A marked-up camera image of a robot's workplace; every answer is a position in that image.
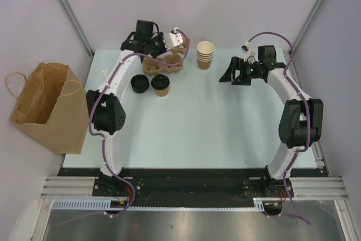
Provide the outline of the brown pulp cup carrier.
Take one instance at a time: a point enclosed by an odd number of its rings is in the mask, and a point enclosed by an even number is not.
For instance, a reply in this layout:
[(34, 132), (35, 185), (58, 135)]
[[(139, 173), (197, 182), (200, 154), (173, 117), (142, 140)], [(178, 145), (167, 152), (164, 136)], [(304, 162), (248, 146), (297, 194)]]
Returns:
[(148, 76), (159, 75), (162, 72), (178, 73), (183, 69), (183, 61), (186, 53), (190, 48), (190, 41), (188, 38), (183, 38), (183, 43), (173, 49), (171, 54), (163, 57), (156, 57), (157, 61), (151, 58), (144, 58), (142, 62), (143, 72)]

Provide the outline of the black coffee cup lid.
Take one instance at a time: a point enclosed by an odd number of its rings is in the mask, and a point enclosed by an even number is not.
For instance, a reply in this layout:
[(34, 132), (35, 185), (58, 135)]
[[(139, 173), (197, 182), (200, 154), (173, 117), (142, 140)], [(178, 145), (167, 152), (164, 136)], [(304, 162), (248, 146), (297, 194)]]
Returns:
[(165, 90), (169, 87), (169, 85), (170, 85), (170, 80), (166, 75), (162, 75), (162, 74), (155, 75), (155, 77), (151, 80), (151, 86), (155, 90)]

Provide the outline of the single brown paper cup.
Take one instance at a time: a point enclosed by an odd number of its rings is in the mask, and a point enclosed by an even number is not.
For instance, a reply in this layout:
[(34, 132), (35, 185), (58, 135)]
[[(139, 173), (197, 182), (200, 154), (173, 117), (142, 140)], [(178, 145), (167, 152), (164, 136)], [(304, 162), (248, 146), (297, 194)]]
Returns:
[(169, 93), (169, 87), (163, 89), (155, 89), (155, 93), (158, 97), (165, 97)]

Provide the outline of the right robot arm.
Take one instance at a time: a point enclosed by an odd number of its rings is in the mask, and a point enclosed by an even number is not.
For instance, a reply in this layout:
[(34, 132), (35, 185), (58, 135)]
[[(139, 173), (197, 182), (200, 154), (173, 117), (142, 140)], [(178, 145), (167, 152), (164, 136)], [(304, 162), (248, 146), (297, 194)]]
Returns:
[(246, 42), (242, 50), (245, 57), (232, 57), (219, 81), (249, 86), (253, 79), (263, 79), (283, 102), (278, 128), (281, 144), (256, 187), (263, 195), (277, 196), (291, 190), (289, 177), (295, 162), (320, 139), (324, 104), (297, 85), (286, 64), (277, 61), (274, 46), (260, 46), (254, 51), (250, 42)]

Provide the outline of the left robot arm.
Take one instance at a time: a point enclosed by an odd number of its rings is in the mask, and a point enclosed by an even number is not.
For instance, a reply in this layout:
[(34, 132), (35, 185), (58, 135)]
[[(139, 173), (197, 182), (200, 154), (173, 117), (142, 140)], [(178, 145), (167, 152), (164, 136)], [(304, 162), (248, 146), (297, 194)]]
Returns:
[(135, 31), (122, 42), (110, 74), (96, 90), (90, 89), (86, 93), (89, 133), (101, 140), (103, 165), (99, 179), (105, 182), (104, 187), (111, 195), (117, 196), (125, 188), (124, 179), (119, 176), (123, 166), (112, 147), (114, 137), (126, 120), (121, 96), (145, 57), (154, 59), (182, 42), (183, 38), (176, 30), (164, 34), (155, 22), (138, 20)]

